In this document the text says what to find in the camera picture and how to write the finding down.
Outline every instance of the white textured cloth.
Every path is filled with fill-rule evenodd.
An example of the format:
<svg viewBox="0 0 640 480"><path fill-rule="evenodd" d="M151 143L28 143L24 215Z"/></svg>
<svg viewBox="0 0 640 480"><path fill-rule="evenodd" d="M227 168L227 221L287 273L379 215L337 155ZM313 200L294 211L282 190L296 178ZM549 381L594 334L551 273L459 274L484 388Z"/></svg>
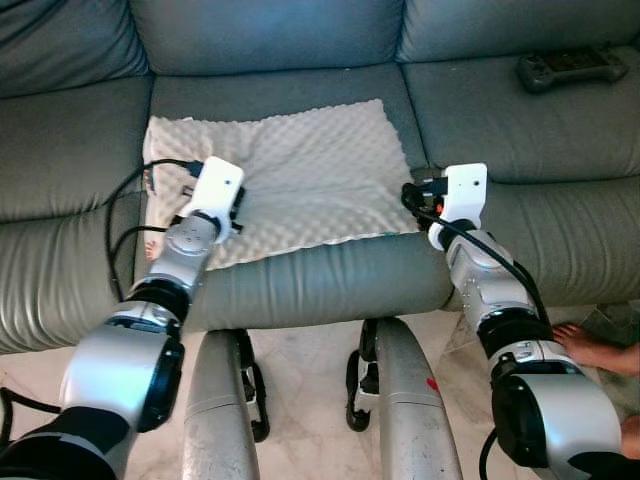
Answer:
<svg viewBox="0 0 640 480"><path fill-rule="evenodd" d="M245 227L242 235L232 234L217 246L210 270L417 231L400 203L402 185L411 176L380 100L255 122L149 120L145 163L212 155L244 170L246 195L236 219ZM167 226L189 200L184 187L188 193L196 180L174 165L154 167L146 180L146 223ZM145 235L147 257L155 258L162 234Z"/></svg>

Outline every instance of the red dot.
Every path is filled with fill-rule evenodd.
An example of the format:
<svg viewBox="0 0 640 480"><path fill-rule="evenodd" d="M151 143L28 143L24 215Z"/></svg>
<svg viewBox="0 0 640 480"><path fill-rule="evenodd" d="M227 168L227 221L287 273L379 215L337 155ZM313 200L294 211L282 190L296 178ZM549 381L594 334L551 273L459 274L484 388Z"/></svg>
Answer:
<svg viewBox="0 0 640 480"><path fill-rule="evenodd" d="M433 388L436 392L440 393L440 389L438 389L438 384L433 378L427 378L427 385Z"/></svg>

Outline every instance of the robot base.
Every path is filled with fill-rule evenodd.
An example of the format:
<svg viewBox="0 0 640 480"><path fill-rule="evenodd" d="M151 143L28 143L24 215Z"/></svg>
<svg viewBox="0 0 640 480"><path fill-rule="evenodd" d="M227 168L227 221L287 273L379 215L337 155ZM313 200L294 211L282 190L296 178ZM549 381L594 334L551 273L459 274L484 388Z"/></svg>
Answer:
<svg viewBox="0 0 640 480"><path fill-rule="evenodd" d="M183 480L258 480L255 442L269 435L265 399L247 332L205 335L187 404Z"/></svg>
<svg viewBox="0 0 640 480"><path fill-rule="evenodd" d="M366 430L379 410L384 480L462 480L433 374L404 322L366 320L346 377L349 427Z"/></svg>

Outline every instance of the human foot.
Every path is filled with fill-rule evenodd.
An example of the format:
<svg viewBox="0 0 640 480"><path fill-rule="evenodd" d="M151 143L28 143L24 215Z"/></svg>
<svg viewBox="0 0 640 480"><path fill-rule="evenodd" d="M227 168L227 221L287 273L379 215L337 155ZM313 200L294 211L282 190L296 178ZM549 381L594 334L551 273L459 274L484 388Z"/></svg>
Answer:
<svg viewBox="0 0 640 480"><path fill-rule="evenodd" d="M633 375L637 366L627 365L624 350L608 345L592 336L584 328L572 323L553 327L554 340L560 343L569 356L581 365L599 367L624 375Z"/></svg>

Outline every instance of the marble floor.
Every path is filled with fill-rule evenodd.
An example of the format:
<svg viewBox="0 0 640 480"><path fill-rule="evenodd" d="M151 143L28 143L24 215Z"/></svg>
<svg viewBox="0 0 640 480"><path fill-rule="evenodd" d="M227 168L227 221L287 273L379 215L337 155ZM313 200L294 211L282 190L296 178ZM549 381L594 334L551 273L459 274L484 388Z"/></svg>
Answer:
<svg viewBox="0 0 640 480"><path fill-rule="evenodd" d="M611 320L612 312L594 307L551 309L554 323L584 323L612 340L638 337L637 318ZM492 428L487 361L460 313L432 312L402 317L418 338L442 392L465 480L476 480L478 455ZM311 328L252 331L256 357L267 388L271 435L257 446L263 480L364 480L380 478L379 429L356 434L344 421L347 358L357 345L361 322ZM160 429L139 437L127 480L180 478L182 420L202 334L185 338L187 358L176 409ZM0 383L44 402L56 403L60 381L72 350L0 357ZM594 369L589 374L614 399L620 417L640 410L638 383ZM46 414L16 407L14 438L49 420ZM491 479L533 480L493 449Z"/></svg>

